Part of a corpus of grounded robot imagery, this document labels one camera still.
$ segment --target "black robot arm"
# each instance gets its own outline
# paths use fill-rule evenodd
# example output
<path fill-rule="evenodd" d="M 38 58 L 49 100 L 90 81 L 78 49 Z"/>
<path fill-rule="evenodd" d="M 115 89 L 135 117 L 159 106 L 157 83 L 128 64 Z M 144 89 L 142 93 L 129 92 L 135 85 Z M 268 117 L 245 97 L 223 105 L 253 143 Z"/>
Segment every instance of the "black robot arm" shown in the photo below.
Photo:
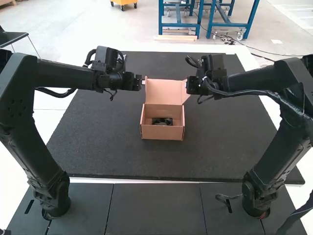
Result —
<path fill-rule="evenodd" d="M 242 184 L 245 211 L 266 218 L 277 190 L 313 143 L 312 55 L 230 76 L 222 55 L 203 56 L 201 61 L 187 57 L 186 61 L 197 68 L 197 75 L 187 79 L 189 94 L 211 95 L 214 99 L 267 95 L 280 105 L 280 127 L 260 161 L 244 175 Z"/>
<path fill-rule="evenodd" d="M 98 47 L 88 56 L 86 68 L 39 60 L 35 56 L 0 50 L 0 140 L 24 169 L 43 215 L 57 218 L 70 207 L 69 177 L 54 161 L 40 137 L 34 119 L 35 89 L 43 87 L 139 91 L 141 76 L 125 72 L 124 55 Z"/>

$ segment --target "open cardboard box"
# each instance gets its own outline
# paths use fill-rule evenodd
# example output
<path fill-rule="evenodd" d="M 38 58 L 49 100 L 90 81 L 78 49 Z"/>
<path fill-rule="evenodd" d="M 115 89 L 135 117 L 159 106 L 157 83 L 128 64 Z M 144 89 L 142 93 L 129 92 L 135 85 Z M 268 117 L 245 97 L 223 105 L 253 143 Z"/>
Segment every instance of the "open cardboard box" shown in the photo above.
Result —
<path fill-rule="evenodd" d="M 185 131 L 184 81 L 145 79 L 146 102 L 142 106 L 140 132 L 142 139 L 182 141 Z M 152 125 L 152 118 L 172 118 L 173 126 Z"/>

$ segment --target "black cable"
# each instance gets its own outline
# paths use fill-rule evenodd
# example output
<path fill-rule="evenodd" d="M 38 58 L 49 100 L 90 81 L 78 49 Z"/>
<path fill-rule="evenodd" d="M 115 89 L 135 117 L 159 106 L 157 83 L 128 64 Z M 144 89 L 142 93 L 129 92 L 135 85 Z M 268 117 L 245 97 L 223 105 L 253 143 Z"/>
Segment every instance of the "black cable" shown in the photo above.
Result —
<path fill-rule="evenodd" d="M 267 54 L 280 55 L 280 56 L 289 56 L 289 57 L 295 57 L 295 56 L 301 57 L 301 56 L 305 56 L 305 55 L 277 54 L 277 53 L 273 53 L 273 52 L 269 52 L 269 51 L 264 51 L 264 50 L 260 50 L 260 49 L 255 48 L 255 47 L 250 47 L 250 46 L 248 46 L 248 45 L 246 45 L 246 44 L 244 44 L 244 43 L 242 43 L 242 42 L 240 42 L 240 41 L 234 39 L 233 37 L 231 37 L 231 36 L 229 36 L 229 35 L 224 35 L 224 34 L 222 34 L 221 36 L 218 36 L 218 35 L 216 35 L 216 34 L 214 34 L 214 33 L 212 33 L 212 32 L 211 32 L 211 34 L 212 34 L 212 35 L 215 35 L 216 37 L 219 37 L 219 38 L 222 38 L 222 37 L 221 37 L 222 35 L 223 35 L 223 36 L 227 36 L 227 37 L 231 38 L 231 40 L 233 40 L 233 41 L 235 41 L 235 42 L 238 42 L 238 43 L 240 43 L 241 45 L 246 46 L 247 48 L 254 49 L 254 50 L 258 50 L 258 51 L 260 51 L 260 52 L 267 53 Z M 255 55 L 255 56 L 262 57 L 262 58 L 264 58 L 264 59 L 273 61 L 273 60 L 268 59 L 268 58 L 266 58 L 266 57 L 263 57 L 263 56 L 261 56 L 261 55 Z"/>
<path fill-rule="evenodd" d="M 261 56 L 261 55 L 257 55 L 257 54 L 254 54 L 254 53 L 251 53 L 251 55 L 254 55 L 254 56 L 256 56 L 256 57 L 260 57 L 260 58 L 263 58 L 263 59 L 269 60 L 269 61 L 271 61 L 271 62 L 275 62 L 275 60 L 269 59 L 269 58 L 264 57 L 264 56 Z"/>
<path fill-rule="evenodd" d="M 35 88 L 35 90 L 42 92 L 42 93 L 45 93 L 45 94 L 48 94 L 48 95 L 51 95 L 51 96 L 56 97 L 56 98 L 65 98 L 65 97 L 69 96 L 70 94 L 73 94 L 76 91 L 76 89 L 71 88 L 71 89 L 68 89 L 65 93 L 57 93 L 57 92 L 49 90 L 45 87 L 38 87 L 38 88 Z"/>
<path fill-rule="evenodd" d="M 214 98 L 214 96 L 211 95 L 211 96 L 209 96 L 208 98 L 205 98 L 205 99 L 203 99 L 203 100 L 200 100 L 201 97 L 202 97 L 202 95 L 200 95 L 200 96 L 198 97 L 198 99 L 197 99 L 197 103 L 198 103 L 198 104 L 202 104 L 202 103 L 204 103 L 204 102 L 206 102 L 206 101 L 208 101 L 208 100 Z"/>
<path fill-rule="evenodd" d="M 123 55 L 123 53 L 120 52 L 119 50 L 117 51 L 117 53 L 118 53 L 119 56 L 121 57 L 122 61 L 120 62 L 120 63 L 121 63 L 120 67 L 113 69 L 113 72 L 120 72 L 120 71 L 124 68 L 124 64 L 125 64 L 125 60 L 124 60 L 124 55 Z"/>
<path fill-rule="evenodd" d="M 187 56 L 185 57 L 185 61 L 186 61 L 189 65 L 191 65 L 192 67 L 195 67 L 195 68 L 197 68 L 197 69 L 201 69 L 200 63 L 199 63 L 195 58 L 193 58 L 193 57 L 187 55 Z"/>
<path fill-rule="evenodd" d="M 282 105 L 283 107 L 291 110 L 293 113 L 295 113 L 296 115 L 298 115 L 300 118 L 304 118 L 309 122 L 313 122 L 313 118 L 309 115 L 307 115 L 304 112 L 303 108 L 299 108 L 293 104 L 290 104 L 288 100 L 286 100 L 284 97 L 282 97 L 280 94 L 272 92 L 272 91 L 268 91 L 268 90 L 243 90 L 243 91 L 239 91 L 239 92 L 224 92 L 224 91 L 220 91 L 215 89 L 214 87 L 212 87 L 208 81 L 208 77 L 204 77 L 203 78 L 203 84 L 213 93 L 215 94 L 220 94 L 223 97 L 237 97 L 237 96 L 241 96 L 241 95 L 266 95 L 268 97 L 270 97 L 272 100 L 274 100 L 277 104 Z"/>
<path fill-rule="evenodd" d="M 88 66 L 92 64 L 93 60 L 91 60 L 91 57 L 95 53 L 96 53 L 96 49 L 92 49 L 90 52 L 88 52 L 83 67 L 88 68 Z M 51 96 L 56 97 L 56 98 L 65 98 L 65 97 L 69 96 L 70 94 L 73 94 L 76 91 L 76 89 L 71 88 L 71 89 L 68 89 L 65 93 L 57 93 L 57 92 L 54 92 L 54 91 L 47 89 L 45 87 L 38 87 L 38 88 L 35 88 L 35 90 L 42 92 L 42 93 L 45 93 L 45 94 L 48 94 L 48 95 L 51 95 Z"/>

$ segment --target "blue workbench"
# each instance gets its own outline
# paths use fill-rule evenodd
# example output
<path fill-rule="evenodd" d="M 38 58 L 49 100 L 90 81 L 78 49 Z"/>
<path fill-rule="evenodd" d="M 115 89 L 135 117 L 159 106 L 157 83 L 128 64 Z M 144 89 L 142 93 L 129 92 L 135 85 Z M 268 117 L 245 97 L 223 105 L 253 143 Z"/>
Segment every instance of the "blue workbench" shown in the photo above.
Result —
<path fill-rule="evenodd" d="M 232 23 L 228 16 L 231 16 L 232 11 L 233 11 L 233 7 L 235 4 L 235 0 L 231 0 L 231 3 L 222 3 L 222 0 L 218 1 L 218 0 L 212 0 L 211 3 L 204 3 L 204 5 L 210 5 L 211 6 L 211 10 L 210 10 L 210 17 L 209 17 L 209 24 L 208 24 L 208 28 L 207 28 L 207 33 L 206 33 L 206 38 L 210 38 L 211 37 L 211 33 L 212 33 L 212 27 L 214 26 L 218 26 L 218 27 L 240 27 L 240 28 L 245 28 L 246 31 L 243 35 L 243 39 L 247 39 L 251 26 L 252 26 L 252 22 L 256 13 L 256 10 L 258 8 L 259 5 L 259 1 L 260 0 L 254 0 L 253 3 L 253 7 L 249 16 L 249 20 L 247 23 Z M 229 6 L 229 12 L 228 15 L 226 15 L 226 13 L 223 11 L 222 6 Z M 219 14 L 221 15 L 222 19 L 224 20 L 224 23 L 215 23 L 213 22 L 213 16 L 214 16 L 214 12 L 215 12 L 215 8 L 218 10 Z"/>
<path fill-rule="evenodd" d="M 196 36 L 199 38 L 199 33 L 200 33 L 200 26 L 201 26 L 201 19 L 202 19 L 202 14 L 203 14 L 203 7 L 205 5 L 211 6 L 210 10 L 210 16 L 209 16 L 209 23 L 208 23 L 208 28 L 207 28 L 207 33 L 206 33 L 206 38 L 210 38 L 212 34 L 212 27 L 218 26 L 218 27 L 238 27 L 241 29 L 245 29 L 245 32 L 243 34 L 243 39 L 247 39 L 252 22 L 256 13 L 256 10 L 259 5 L 260 0 L 254 0 L 253 7 L 248 19 L 247 23 L 233 23 L 230 21 L 229 17 L 232 15 L 235 0 L 231 0 L 231 3 L 224 3 L 222 2 L 223 0 L 212 0 L 212 2 L 204 2 L 204 0 L 200 0 L 199 4 L 199 14 L 198 14 L 198 20 L 197 23 L 183 23 L 181 21 L 181 16 L 180 16 L 180 7 L 187 7 L 189 8 L 189 16 L 193 15 L 193 10 L 195 6 L 195 0 L 186 0 L 186 3 L 164 3 L 164 0 L 159 0 L 159 12 L 158 12 L 158 34 L 162 35 L 163 34 L 163 28 L 164 27 L 187 27 L 187 28 L 195 28 L 196 30 Z M 174 6 L 176 8 L 176 23 L 163 23 L 162 22 L 162 16 L 164 16 L 164 7 L 166 6 Z M 229 11 L 228 14 L 224 12 L 222 9 L 223 6 L 228 6 Z M 221 15 L 224 23 L 215 23 L 213 22 L 213 17 L 214 17 L 214 12 L 215 9 L 219 12 Z"/>
<path fill-rule="evenodd" d="M 187 0 L 186 3 L 164 3 L 164 0 L 158 1 L 158 34 L 163 34 L 163 27 L 188 27 L 188 28 L 195 28 L 196 29 L 196 36 L 199 38 L 200 33 L 200 24 L 202 19 L 202 12 L 203 12 L 203 3 L 204 0 L 200 0 L 200 8 L 199 8 L 199 14 L 198 14 L 198 20 L 197 23 L 182 23 L 181 16 L 180 16 L 180 7 L 188 7 L 190 12 L 189 16 L 193 15 L 193 10 L 195 6 L 195 0 Z M 166 6 L 174 6 L 176 8 L 176 23 L 163 23 L 162 22 L 162 16 L 164 16 L 164 7 Z"/>

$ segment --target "black rubber mat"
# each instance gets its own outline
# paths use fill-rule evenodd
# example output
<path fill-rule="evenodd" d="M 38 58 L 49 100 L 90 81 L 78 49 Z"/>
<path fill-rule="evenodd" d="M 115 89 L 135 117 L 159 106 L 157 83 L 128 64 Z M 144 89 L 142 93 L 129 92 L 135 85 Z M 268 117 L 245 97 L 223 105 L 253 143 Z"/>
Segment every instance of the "black rubber mat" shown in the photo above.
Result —
<path fill-rule="evenodd" d="M 183 80 L 196 69 L 185 56 L 201 53 L 126 52 L 127 71 Z M 243 72 L 236 55 L 224 55 L 228 74 Z M 257 96 L 185 103 L 183 141 L 140 138 L 145 92 L 78 91 L 47 144 L 71 176 L 190 181 L 241 181 L 258 162 L 276 129 Z M 296 168 L 287 183 L 303 184 Z"/>

